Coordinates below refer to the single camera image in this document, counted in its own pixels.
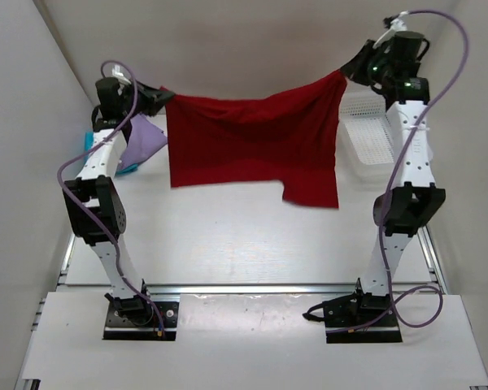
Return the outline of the purple t shirt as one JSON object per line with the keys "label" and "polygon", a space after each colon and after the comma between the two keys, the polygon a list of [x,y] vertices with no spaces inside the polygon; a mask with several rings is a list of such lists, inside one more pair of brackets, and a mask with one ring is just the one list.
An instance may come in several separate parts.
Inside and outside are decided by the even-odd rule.
{"label": "purple t shirt", "polygon": [[117,172],[133,171],[168,144],[163,130],[144,115],[131,119],[132,131],[127,148],[120,157]]}

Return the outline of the teal t shirt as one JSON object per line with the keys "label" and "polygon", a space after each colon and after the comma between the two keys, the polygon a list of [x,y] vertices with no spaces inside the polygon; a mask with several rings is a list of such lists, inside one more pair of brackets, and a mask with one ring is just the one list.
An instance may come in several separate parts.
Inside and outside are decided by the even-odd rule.
{"label": "teal t shirt", "polygon": [[137,162],[129,161],[129,149],[124,136],[117,133],[97,151],[92,148],[104,141],[112,129],[100,132],[87,132],[85,134],[85,165],[78,175],[81,179],[94,179],[100,175],[114,177],[129,174],[138,169]]}

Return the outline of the red t shirt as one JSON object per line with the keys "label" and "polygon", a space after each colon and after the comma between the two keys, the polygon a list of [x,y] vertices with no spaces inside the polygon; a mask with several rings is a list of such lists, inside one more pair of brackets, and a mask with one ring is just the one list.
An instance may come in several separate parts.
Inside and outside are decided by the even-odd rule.
{"label": "red t shirt", "polygon": [[282,199],[337,209],[339,71],[262,99],[175,95],[166,105],[173,188],[278,181]]}

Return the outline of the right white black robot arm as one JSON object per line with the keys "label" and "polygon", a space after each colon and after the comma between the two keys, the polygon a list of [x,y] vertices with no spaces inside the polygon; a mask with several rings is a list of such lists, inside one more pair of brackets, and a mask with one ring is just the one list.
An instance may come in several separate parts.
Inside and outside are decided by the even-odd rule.
{"label": "right white black robot arm", "polygon": [[367,41],[341,69],[348,80],[368,86],[384,98],[394,168],[385,193],[373,205],[377,241],[355,291],[303,313],[307,321],[325,322],[334,332],[354,332],[385,318],[397,318],[394,273],[406,246],[446,200],[446,191],[437,186],[430,167],[429,82],[418,74],[429,46],[419,32],[395,32],[379,41]]}

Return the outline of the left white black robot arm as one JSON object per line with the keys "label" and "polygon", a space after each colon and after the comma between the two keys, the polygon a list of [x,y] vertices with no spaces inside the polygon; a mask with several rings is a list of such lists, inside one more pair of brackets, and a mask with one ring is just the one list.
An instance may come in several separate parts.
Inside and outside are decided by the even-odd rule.
{"label": "left white black robot arm", "polygon": [[92,142],[80,158],[85,164],[72,180],[60,179],[75,236],[95,252],[111,283],[107,294],[114,311],[137,327],[163,331],[162,312],[151,300],[124,243],[126,214],[113,177],[121,155],[134,139],[132,120],[154,116],[174,94],[135,80],[103,77],[95,84],[99,104],[93,109]]}

